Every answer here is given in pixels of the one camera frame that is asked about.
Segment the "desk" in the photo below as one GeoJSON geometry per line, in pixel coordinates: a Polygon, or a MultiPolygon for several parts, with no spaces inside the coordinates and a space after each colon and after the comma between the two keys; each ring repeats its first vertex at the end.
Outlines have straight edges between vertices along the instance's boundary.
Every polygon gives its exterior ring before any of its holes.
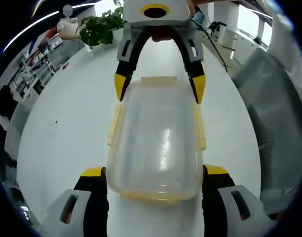
{"type": "MultiPolygon", "coordinates": [[[[17,180],[39,221],[47,207],[81,172],[106,165],[107,134],[117,103],[113,46],[79,51],[65,70],[52,78],[35,103],[19,148],[17,180]]],[[[217,59],[205,49],[207,75],[202,111],[207,150],[204,163],[227,168],[238,185],[260,195],[259,150],[244,103],[217,59]]],[[[133,80],[177,76],[188,81],[180,52],[171,41],[149,40],[141,52],[133,80]]],[[[204,236],[201,195],[165,206],[121,199],[108,190],[108,233],[118,236],[204,236]]]]}

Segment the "transparent plastic box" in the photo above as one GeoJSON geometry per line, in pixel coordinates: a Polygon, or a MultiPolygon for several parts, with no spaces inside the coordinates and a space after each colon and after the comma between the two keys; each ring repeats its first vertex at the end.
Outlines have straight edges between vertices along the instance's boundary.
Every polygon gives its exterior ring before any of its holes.
{"type": "Polygon", "coordinates": [[[108,186],[122,196],[180,201],[202,186],[202,154],[191,87],[177,80],[129,85],[115,126],[108,186]]]}

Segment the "cable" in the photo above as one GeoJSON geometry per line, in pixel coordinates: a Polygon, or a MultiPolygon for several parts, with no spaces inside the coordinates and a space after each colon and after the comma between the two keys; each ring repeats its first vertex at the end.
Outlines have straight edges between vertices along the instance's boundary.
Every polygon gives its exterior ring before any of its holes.
{"type": "Polygon", "coordinates": [[[219,51],[217,50],[215,44],[212,42],[212,40],[211,40],[211,38],[209,37],[209,34],[207,33],[207,31],[206,31],[204,28],[202,28],[202,26],[199,25],[197,22],[195,22],[193,19],[192,19],[192,21],[193,21],[193,23],[195,23],[196,26],[199,27],[199,29],[200,29],[201,31],[205,32],[205,34],[207,35],[208,39],[210,40],[212,46],[215,48],[215,50],[216,50],[216,52],[218,53],[218,55],[219,55],[221,61],[223,62],[226,72],[228,72],[228,68],[227,68],[227,66],[226,66],[226,63],[225,63],[224,59],[223,59],[222,56],[220,55],[220,53],[219,53],[219,51]]]}

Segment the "potted plant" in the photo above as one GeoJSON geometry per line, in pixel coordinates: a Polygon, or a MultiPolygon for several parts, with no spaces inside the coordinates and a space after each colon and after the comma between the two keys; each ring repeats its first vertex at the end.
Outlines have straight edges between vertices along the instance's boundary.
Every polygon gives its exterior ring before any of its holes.
{"type": "Polygon", "coordinates": [[[117,30],[121,30],[125,23],[122,15],[123,7],[119,7],[115,12],[109,10],[103,13],[101,17],[89,16],[84,18],[79,26],[81,28],[81,40],[90,47],[113,43],[113,32],[116,33],[117,30]]]}

